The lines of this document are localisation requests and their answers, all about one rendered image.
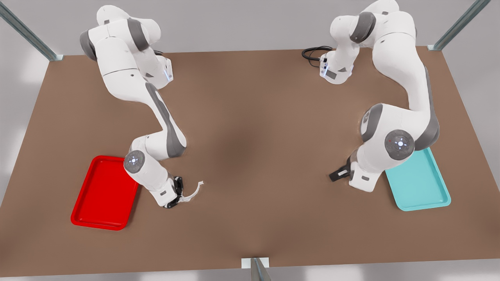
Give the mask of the white drainage pipe clamp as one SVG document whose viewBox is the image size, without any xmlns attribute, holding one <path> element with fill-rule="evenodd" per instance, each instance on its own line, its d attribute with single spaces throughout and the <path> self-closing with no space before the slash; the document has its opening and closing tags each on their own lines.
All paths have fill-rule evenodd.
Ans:
<svg viewBox="0 0 500 281">
<path fill-rule="evenodd" d="M 203 181 L 199 181 L 196 190 L 192 194 L 190 194 L 189 196 L 185 196 L 184 191 L 182 191 L 180 194 L 180 202 L 184 203 L 184 202 L 191 201 L 198 194 L 198 192 L 203 184 L 204 184 Z"/>
</svg>

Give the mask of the red plastic tray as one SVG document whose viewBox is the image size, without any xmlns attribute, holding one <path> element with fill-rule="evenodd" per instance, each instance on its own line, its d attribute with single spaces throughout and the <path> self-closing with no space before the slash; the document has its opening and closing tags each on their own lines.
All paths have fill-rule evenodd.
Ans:
<svg viewBox="0 0 500 281">
<path fill-rule="evenodd" d="M 70 216 L 72 224 L 110 231 L 127 225 L 139 184 L 123 162 L 124 158 L 108 155 L 92 160 Z"/>
</svg>

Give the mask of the cyan plastic tray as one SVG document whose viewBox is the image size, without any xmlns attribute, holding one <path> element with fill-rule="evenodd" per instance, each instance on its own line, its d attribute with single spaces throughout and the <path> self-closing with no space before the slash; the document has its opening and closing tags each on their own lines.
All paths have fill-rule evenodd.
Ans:
<svg viewBox="0 0 500 281">
<path fill-rule="evenodd" d="M 396 206 L 405 212 L 449 206 L 451 197 L 430 148 L 385 171 Z"/>
</svg>

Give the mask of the silver frame post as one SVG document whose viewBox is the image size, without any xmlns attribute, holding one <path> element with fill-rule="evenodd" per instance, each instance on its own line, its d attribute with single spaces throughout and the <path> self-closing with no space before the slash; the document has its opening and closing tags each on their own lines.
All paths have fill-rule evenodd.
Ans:
<svg viewBox="0 0 500 281">
<path fill-rule="evenodd" d="M 250 269 L 252 281 L 272 281 L 267 268 L 270 267 L 268 257 L 242 258 L 241 268 Z"/>
<path fill-rule="evenodd" d="M 41 53 L 50 62 L 62 61 L 64 55 L 57 55 L 49 48 L 29 27 L 23 23 L 1 0 L 0 17 L 10 25 L 21 37 L 30 43 L 39 53 Z"/>
<path fill-rule="evenodd" d="M 442 51 L 490 2 L 491 0 L 475 0 L 436 43 L 427 45 L 427 49 L 430 51 Z"/>
</svg>

